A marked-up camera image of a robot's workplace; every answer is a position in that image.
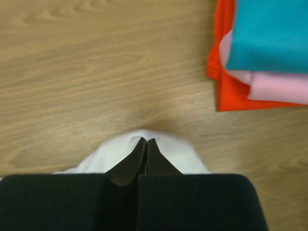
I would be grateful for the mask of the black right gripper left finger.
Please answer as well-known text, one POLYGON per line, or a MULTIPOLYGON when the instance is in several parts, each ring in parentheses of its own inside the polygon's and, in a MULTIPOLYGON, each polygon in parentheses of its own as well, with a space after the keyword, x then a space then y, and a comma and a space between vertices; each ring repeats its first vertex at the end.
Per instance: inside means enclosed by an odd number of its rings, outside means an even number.
POLYGON ((133 231, 146 154, 139 139, 106 173, 10 175, 0 182, 3 231, 133 231))

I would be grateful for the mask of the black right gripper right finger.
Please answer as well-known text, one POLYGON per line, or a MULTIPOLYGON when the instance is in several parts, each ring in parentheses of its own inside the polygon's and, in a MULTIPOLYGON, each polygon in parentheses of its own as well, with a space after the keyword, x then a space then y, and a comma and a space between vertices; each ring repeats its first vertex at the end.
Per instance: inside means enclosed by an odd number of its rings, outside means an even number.
POLYGON ((148 142, 146 173, 138 179, 140 231, 266 231, 257 192, 238 174, 180 173, 148 142))

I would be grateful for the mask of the white t shirt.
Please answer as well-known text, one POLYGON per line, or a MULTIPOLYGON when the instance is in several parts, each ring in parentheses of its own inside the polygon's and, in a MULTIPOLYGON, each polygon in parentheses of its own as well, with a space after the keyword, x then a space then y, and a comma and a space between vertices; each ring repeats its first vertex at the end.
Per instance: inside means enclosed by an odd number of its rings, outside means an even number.
POLYGON ((104 141, 99 148, 74 168, 60 174, 105 173, 126 158, 140 138, 155 139, 162 155, 183 174, 209 174, 193 145, 185 138, 169 133, 139 129, 104 141))

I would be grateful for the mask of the orange folded t shirt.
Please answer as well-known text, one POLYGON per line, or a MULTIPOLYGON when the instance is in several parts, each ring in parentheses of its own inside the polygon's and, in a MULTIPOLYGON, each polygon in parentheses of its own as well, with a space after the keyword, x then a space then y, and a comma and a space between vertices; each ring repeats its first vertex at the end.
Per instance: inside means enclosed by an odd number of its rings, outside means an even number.
POLYGON ((256 101, 248 98, 250 86, 228 75, 219 60, 219 44, 231 30, 235 1, 218 0, 214 17, 214 45, 207 60, 206 73, 218 85, 218 110, 241 111, 302 106, 295 102, 256 101))

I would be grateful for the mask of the pink folded t shirt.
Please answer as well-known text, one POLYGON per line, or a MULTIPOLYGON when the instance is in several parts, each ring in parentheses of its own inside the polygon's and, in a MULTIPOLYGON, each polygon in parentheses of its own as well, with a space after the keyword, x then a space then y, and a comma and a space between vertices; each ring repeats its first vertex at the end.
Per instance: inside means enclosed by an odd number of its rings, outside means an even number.
POLYGON ((228 70, 226 64, 231 51, 232 33, 233 30, 230 30, 219 44, 220 62, 228 75, 250 87, 249 99, 307 105, 307 74, 228 70))

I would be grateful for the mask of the teal folded t shirt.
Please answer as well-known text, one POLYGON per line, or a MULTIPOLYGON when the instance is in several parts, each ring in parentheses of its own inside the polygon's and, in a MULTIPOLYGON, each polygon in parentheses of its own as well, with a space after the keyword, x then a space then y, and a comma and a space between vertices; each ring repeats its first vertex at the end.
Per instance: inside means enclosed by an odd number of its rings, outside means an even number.
POLYGON ((308 2, 238 0, 229 70, 308 72, 308 2))

